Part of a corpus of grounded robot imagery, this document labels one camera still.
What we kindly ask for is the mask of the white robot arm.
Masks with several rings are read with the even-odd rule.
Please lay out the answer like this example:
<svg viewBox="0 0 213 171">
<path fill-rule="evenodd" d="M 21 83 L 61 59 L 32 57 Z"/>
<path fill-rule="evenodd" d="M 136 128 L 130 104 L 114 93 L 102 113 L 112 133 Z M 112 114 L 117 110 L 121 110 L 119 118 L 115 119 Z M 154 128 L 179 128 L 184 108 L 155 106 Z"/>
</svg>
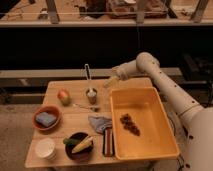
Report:
<svg viewBox="0 0 213 171">
<path fill-rule="evenodd" d="M 183 171 L 213 171 L 213 107 L 204 108 L 168 77 L 160 69 L 159 61 L 148 52 L 117 66 L 115 75 L 103 86 L 111 87 L 139 73 L 146 73 L 153 80 L 188 132 Z"/>
</svg>

